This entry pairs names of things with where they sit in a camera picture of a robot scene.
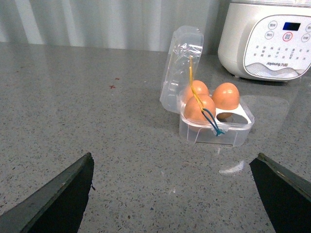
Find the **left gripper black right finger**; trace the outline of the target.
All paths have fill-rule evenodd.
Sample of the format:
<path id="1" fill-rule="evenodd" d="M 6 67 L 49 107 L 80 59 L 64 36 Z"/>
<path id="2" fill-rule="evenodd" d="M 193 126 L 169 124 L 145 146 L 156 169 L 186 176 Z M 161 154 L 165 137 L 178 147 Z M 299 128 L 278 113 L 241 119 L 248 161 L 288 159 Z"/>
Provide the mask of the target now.
<path id="1" fill-rule="evenodd" d="M 250 163 L 265 211 L 277 233 L 311 231 L 311 183 L 263 153 Z"/>

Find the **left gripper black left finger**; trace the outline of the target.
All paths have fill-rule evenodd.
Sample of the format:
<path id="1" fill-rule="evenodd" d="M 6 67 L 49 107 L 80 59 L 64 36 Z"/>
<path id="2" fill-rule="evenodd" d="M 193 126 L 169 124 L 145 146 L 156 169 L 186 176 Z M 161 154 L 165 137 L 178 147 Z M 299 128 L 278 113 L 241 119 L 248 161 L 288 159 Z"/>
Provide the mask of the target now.
<path id="1" fill-rule="evenodd" d="M 76 233 L 92 187 L 94 160 L 82 156 L 0 216 L 2 233 Z"/>

